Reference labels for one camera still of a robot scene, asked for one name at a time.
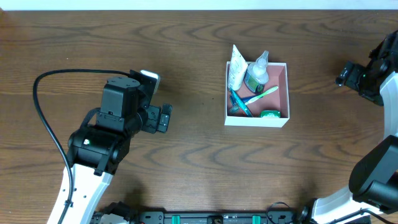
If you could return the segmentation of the green white toothbrush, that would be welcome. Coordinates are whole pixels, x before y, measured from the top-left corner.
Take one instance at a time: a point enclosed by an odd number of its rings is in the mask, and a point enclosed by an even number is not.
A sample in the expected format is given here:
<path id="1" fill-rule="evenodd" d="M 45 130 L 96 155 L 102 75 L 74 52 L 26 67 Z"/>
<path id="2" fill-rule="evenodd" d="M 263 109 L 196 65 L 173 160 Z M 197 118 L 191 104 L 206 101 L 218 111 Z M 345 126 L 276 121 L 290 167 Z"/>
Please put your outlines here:
<path id="1" fill-rule="evenodd" d="M 273 86 L 270 89 L 264 91 L 263 93 L 259 94 L 259 95 L 253 95 L 253 96 L 257 96 L 259 99 L 261 99 L 262 97 L 271 94 L 273 92 L 275 92 L 279 87 L 278 86 Z M 232 106 L 229 110 L 228 113 L 229 114 L 235 114 L 240 110 L 239 106 Z"/>

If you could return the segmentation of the green white soap box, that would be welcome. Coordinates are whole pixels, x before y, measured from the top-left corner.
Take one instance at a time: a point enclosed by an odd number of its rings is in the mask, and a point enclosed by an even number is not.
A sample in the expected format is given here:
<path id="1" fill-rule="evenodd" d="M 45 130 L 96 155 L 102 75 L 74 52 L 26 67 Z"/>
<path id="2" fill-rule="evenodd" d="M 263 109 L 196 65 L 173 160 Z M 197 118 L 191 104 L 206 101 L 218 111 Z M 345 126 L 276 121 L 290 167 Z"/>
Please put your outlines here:
<path id="1" fill-rule="evenodd" d="M 280 111 L 277 110 L 264 110 L 261 111 L 260 118 L 280 118 L 281 117 L 281 113 Z"/>

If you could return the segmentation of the clear pump soap bottle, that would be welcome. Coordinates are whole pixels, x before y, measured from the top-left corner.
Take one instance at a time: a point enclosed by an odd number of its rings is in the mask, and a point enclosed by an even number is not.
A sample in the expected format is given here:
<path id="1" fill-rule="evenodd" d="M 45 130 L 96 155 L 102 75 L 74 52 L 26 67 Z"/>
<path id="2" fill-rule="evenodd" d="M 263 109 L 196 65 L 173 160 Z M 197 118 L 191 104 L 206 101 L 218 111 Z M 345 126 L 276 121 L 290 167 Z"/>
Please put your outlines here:
<path id="1" fill-rule="evenodd" d="M 255 62 L 249 64 L 246 70 L 244 83 L 248 90 L 255 94 L 262 93 L 265 84 L 269 81 L 267 72 L 268 57 L 269 52 L 265 50 Z"/>

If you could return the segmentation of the teal Colgate toothpaste tube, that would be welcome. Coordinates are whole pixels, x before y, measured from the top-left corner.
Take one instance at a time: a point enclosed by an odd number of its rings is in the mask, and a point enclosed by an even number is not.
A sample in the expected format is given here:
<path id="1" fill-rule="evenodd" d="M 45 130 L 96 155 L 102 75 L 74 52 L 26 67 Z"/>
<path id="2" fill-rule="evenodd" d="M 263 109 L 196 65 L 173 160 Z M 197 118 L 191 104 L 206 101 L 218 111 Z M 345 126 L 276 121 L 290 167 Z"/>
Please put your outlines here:
<path id="1" fill-rule="evenodd" d="M 245 103 L 240 99 L 238 94 L 232 89 L 229 89 L 231 92 L 231 96 L 234 98 L 236 104 L 242 109 L 242 111 L 246 114 L 247 117 L 252 117 L 252 113 L 250 112 L 249 108 L 245 105 Z"/>

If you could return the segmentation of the blue disposable razor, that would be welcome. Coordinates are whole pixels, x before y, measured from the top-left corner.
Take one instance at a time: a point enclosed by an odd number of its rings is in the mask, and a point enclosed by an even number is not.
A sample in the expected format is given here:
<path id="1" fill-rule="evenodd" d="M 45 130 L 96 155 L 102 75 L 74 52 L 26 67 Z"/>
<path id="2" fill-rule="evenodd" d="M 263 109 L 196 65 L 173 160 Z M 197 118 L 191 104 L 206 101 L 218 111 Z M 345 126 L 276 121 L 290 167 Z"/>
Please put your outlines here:
<path id="1" fill-rule="evenodd" d="M 238 106 L 237 101 L 235 100 L 235 98 L 232 95 L 229 97 L 229 99 L 231 100 L 232 106 Z M 249 96 L 249 97 L 241 98 L 242 102 L 245 103 L 246 105 L 257 101 L 258 99 L 259 98 L 257 96 Z"/>

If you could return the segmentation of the white lotion tube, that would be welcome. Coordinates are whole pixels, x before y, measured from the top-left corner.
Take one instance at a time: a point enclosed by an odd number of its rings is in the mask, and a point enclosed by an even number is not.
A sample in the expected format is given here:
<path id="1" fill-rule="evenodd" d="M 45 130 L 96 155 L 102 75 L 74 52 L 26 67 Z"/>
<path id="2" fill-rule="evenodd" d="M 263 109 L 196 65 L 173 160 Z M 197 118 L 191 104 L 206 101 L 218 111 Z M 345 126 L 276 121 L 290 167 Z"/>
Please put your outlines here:
<path id="1" fill-rule="evenodd" d="M 238 91 L 241 88 L 248 63 L 245 61 L 244 57 L 241 55 L 236 45 L 233 45 L 233 50 L 231 54 L 231 61 L 229 65 L 228 72 L 228 88 Z"/>

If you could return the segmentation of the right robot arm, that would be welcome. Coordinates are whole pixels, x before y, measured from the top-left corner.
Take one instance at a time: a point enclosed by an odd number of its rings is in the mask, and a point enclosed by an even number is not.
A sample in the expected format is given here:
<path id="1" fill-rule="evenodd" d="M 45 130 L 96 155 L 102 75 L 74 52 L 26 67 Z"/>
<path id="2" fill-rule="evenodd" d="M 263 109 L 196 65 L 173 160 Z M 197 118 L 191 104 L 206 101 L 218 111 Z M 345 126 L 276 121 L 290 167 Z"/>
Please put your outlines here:
<path id="1" fill-rule="evenodd" d="M 353 168 L 348 185 L 312 200 L 294 223 L 370 223 L 397 211 L 397 32 L 369 53 L 366 66 L 347 62 L 335 83 L 384 109 L 382 141 Z"/>

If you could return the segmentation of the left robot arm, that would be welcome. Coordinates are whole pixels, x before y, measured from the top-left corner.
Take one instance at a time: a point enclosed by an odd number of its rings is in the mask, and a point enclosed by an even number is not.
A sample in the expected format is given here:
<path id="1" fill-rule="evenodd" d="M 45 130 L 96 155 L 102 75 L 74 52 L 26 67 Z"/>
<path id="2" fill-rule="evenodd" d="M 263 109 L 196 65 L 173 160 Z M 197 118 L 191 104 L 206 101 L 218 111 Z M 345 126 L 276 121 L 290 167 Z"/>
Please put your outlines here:
<path id="1" fill-rule="evenodd" d="M 49 223 L 90 223 L 95 208 L 140 131 L 166 132 L 172 106 L 152 106 L 158 74 L 114 72 L 103 88 L 101 105 L 92 109 L 68 140 L 61 188 Z"/>

